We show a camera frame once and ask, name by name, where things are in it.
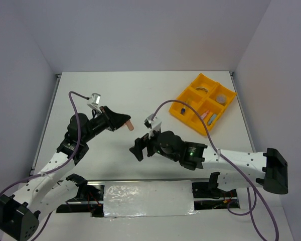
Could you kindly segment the blue highlighter pen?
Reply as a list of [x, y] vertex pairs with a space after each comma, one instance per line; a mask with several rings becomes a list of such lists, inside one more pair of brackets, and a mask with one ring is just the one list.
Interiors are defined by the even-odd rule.
[[215, 120], [216, 117], [217, 117], [217, 115], [215, 113], [212, 114], [212, 116], [207, 121], [207, 125], [210, 126], [212, 124], [212, 122]]

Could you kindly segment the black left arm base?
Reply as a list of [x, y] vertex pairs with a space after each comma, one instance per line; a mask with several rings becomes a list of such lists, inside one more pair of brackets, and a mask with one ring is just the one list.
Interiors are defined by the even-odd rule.
[[93, 184], [77, 174], [69, 175], [66, 181], [73, 182], [78, 190], [74, 197], [56, 209], [56, 213], [89, 213], [92, 217], [104, 217], [105, 185]]

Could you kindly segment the pink highlighter pen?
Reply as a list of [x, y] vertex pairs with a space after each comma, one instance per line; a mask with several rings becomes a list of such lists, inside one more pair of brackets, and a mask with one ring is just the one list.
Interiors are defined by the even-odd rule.
[[201, 118], [204, 119], [204, 118], [207, 116], [207, 114], [208, 114], [209, 112], [210, 112], [209, 109], [206, 110], [206, 111], [201, 115]]

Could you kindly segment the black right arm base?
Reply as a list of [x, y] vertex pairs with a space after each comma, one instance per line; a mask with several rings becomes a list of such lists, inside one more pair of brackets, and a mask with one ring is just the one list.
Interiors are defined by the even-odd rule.
[[210, 174], [208, 181], [192, 181], [192, 193], [194, 198], [194, 209], [213, 210], [240, 208], [237, 192], [235, 189], [223, 191], [219, 189], [218, 177], [220, 172]]

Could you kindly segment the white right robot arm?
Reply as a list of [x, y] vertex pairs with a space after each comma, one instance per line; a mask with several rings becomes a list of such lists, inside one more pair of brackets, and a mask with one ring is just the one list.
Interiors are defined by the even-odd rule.
[[129, 150], [138, 161], [142, 161], [144, 149], [148, 157], [159, 154], [191, 171], [211, 170], [208, 191], [213, 196], [220, 196], [224, 191], [232, 189], [250, 187], [251, 184], [269, 193], [288, 194], [288, 164], [274, 148], [256, 153], [215, 151], [210, 146], [186, 142], [172, 131], [165, 131], [137, 138]]

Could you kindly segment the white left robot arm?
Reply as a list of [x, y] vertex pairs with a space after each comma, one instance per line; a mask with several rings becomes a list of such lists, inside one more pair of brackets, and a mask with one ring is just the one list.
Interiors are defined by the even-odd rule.
[[62, 203], [85, 199], [93, 187], [82, 176], [69, 172], [88, 152], [91, 139], [104, 130], [119, 129], [130, 119], [107, 106], [92, 119], [83, 113], [73, 115], [64, 140], [45, 167], [14, 194], [0, 195], [0, 230], [15, 240], [29, 240], [40, 221]]

